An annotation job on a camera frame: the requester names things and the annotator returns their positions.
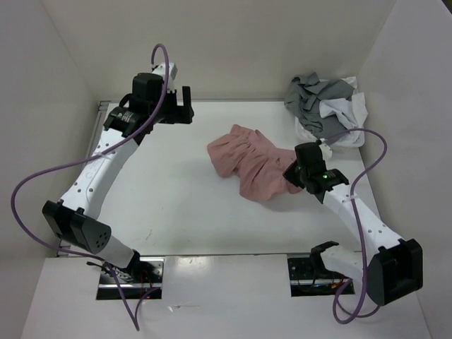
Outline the pink pleated skirt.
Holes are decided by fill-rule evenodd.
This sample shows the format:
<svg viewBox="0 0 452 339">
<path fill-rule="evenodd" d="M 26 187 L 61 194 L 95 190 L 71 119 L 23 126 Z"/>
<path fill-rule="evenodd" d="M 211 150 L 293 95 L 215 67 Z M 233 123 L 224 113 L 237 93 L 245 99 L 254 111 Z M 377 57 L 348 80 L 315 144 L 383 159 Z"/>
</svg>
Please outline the pink pleated skirt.
<svg viewBox="0 0 452 339">
<path fill-rule="evenodd" d="M 255 202 L 278 194 L 297 194 L 283 173 L 296 160 L 293 150 L 276 147 L 260 131 L 233 125 L 230 132 L 207 145 L 208 155 L 220 177 L 239 177 L 239 194 Z"/>
</svg>

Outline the grey crumpled skirt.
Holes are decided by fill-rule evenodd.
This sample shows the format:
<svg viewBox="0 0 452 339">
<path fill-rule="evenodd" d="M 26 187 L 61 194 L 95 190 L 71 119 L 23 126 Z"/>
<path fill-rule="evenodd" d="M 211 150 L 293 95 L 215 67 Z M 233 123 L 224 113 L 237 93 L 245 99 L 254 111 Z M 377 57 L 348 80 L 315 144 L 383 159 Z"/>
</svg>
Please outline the grey crumpled skirt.
<svg viewBox="0 0 452 339">
<path fill-rule="evenodd" d="M 285 107 L 301 126 L 316 138 L 327 138 L 346 130 L 335 114 L 322 117 L 322 100 L 350 99 L 355 87 L 342 79 L 321 81 L 316 72 L 295 76 L 284 100 Z"/>
</svg>

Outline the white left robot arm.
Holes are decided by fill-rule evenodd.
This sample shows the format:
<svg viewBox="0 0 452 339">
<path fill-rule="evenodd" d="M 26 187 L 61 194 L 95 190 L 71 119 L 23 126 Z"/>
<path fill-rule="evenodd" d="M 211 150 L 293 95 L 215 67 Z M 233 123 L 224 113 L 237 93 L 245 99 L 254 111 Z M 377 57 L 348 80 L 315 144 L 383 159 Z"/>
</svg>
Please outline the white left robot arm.
<svg viewBox="0 0 452 339">
<path fill-rule="evenodd" d="M 126 161 L 138 149 L 156 123 L 190 124 L 194 117 L 191 90 L 182 88 L 183 104 L 177 103 L 176 69 L 163 66 L 133 78 L 132 91 L 106 117 L 95 160 L 86 164 L 73 186 L 58 202 L 45 203 L 42 213 L 55 235 L 84 252 L 100 257 L 115 268 L 124 282 L 152 280 L 154 267 L 112 235 L 99 222 L 102 204 Z"/>
</svg>

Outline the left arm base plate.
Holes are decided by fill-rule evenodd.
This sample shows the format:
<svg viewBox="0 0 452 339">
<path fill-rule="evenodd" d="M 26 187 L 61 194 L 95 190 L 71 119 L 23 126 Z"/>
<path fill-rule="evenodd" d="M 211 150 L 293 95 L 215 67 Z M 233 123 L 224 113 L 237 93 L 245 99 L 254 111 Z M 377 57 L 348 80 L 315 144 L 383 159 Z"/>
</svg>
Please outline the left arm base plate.
<svg viewBox="0 0 452 339">
<path fill-rule="evenodd" d="M 146 262 L 148 268 L 141 276 L 132 277 L 115 266 L 112 267 L 116 273 L 120 288 L 127 300 L 138 301 L 147 292 L 150 292 L 145 299 L 160 299 L 162 297 L 162 280 L 165 268 L 164 257 L 144 256 L 142 262 Z M 112 276 L 112 272 L 105 265 L 100 271 L 99 282 L 97 286 L 96 300 L 119 300 L 121 295 Z"/>
</svg>

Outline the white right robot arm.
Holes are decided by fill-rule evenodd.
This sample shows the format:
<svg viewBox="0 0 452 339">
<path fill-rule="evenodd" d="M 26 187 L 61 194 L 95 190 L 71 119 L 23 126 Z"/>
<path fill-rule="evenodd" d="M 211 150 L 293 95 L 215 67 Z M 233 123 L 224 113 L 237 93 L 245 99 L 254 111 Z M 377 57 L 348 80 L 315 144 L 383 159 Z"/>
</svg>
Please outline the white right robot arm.
<svg viewBox="0 0 452 339">
<path fill-rule="evenodd" d="M 338 169 L 327 169 L 319 143 L 295 147 L 295 161 L 283 176 L 315 196 L 335 213 L 362 245 L 359 253 L 328 241 L 311 249 L 309 268 L 318 278 L 341 273 L 365 283 L 365 293 L 378 306 L 396 301 L 423 286 L 423 251 L 414 239 L 404 240 L 353 191 Z"/>
</svg>

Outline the white crumpled skirt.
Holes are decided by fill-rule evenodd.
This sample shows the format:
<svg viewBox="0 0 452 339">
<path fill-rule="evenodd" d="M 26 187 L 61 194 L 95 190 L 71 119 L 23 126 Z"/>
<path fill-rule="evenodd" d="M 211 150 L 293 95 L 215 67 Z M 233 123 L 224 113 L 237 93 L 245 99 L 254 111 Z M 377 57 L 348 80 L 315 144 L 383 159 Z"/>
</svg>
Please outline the white crumpled skirt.
<svg viewBox="0 0 452 339">
<path fill-rule="evenodd" d="M 359 131 L 368 116 L 364 93 L 358 90 L 357 78 L 337 78 L 347 81 L 355 87 L 350 99 L 322 100 L 320 113 L 322 117 L 335 114 L 346 130 L 326 139 L 327 144 L 334 148 L 359 148 L 364 145 L 364 133 Z M 306 131 L 294 116 L 295 133 L 301 141 L 315 141 L 320 138 L 314 137 Z"/>
</svg>

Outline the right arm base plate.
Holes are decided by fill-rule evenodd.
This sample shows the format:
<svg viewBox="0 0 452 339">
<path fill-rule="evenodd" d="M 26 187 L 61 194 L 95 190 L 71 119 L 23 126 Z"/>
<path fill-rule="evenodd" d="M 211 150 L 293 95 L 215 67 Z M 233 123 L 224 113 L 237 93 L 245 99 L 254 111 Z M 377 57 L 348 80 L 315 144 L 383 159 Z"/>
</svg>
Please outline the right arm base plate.
<svg viewBox="0 0 452 339">
<path fill-rule="evenodd" d="M 341 273 L 316 270 L 307 254 L 288 256 L 292 297 L 315 297 L 334 295 L 348 281 Z"/>
</svg>

